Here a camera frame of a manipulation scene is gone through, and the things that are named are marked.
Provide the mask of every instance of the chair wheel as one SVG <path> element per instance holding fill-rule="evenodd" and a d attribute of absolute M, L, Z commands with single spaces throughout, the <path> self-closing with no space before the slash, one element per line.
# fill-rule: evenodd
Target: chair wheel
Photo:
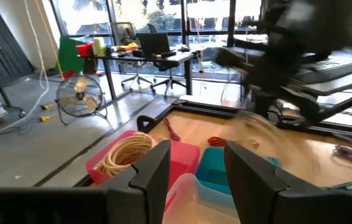
<path fill-rule="evenodd" d="M 25 111 L 20 111 L 19 118 L 24 118 L 24 117 L 25 117 Z"/>

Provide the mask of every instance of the concrete floor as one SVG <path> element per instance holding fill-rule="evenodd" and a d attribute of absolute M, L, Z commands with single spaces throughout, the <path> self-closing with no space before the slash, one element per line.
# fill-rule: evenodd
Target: concrete floor
<path fill-rule="evenodd" d="M 116 93 L 123 90 L 120 81 L 126 76 L 113 75 Z M 41 101 L 53 103 L 58 77 L 50 77 L 50 91 Z M 106 77 L 97 78 L 106 96 L 109 90 Z M 239 86 L 210 82 L 193 82 L 193 94 L 205 96 L 209 100 L 239 100 Z M 178 96 L 185 94 L 185 89 L 175 86 L 165 100 L 162 93 L 165 86 L 156 88 L 153 95 L 148 83 L 142 83 L 141 88 L 133 86 L 134 93 L 130 93 L 108 107 L 108 118 L 99 116 L 77 119 L 72 124 L 64 126 L 58 116 L 46 123 L 35 121 L 23 122 L 23 130 L 17 133 L 0 135 L 0 187 L 70 187 L 86 175 L 85 162 L 105 147 L 123 132 L 136 129 L 136 118 L 139 115 L 156 117 L 163 112 Z M 29 78 L 5 88 L 13 105 L 29 111 L 38 96 L 43 92 L 39 81 Z M 57 110 L 41 111 L 37 109 L 31 118 L 55 114 Z M 17 121 L 17 113 L 0 121 L 0 128 L 12 121 Z"/>

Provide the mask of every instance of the black curtain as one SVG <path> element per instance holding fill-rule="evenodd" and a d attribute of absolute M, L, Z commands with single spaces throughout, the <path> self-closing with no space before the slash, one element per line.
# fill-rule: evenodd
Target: black curtain
<path fill-rule="evenodd" d="M 0 84 L 30 75 L 34 66 L 29 62 L 17 40 L 0 15 Z"/>

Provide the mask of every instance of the teal bin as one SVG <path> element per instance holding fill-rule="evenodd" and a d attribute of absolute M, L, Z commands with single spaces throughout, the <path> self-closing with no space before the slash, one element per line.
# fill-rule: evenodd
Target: teal bin
<path fill-rule="evenodd" d="M 205 150 L 195 176 L 205 187 L 231 195 L 222 148 L 209 147 Z"/>

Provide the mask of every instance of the floor fan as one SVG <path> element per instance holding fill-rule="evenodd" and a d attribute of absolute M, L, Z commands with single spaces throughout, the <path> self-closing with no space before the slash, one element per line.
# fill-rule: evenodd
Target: floor fan
<path fill-rule="evenodd" d="M 86 75 L 74 75 L 61 82 L 57 89 L 58 115 L 63 124 L 68 125 L 62 117 L 62 111 L 74 118 L 85 118 L 98 115 L 107 118 L 108 111 L 105 107 L 105 114 L 99 112 L 103 102 L 104 93 L 100 84 L 93 78 Z"/>

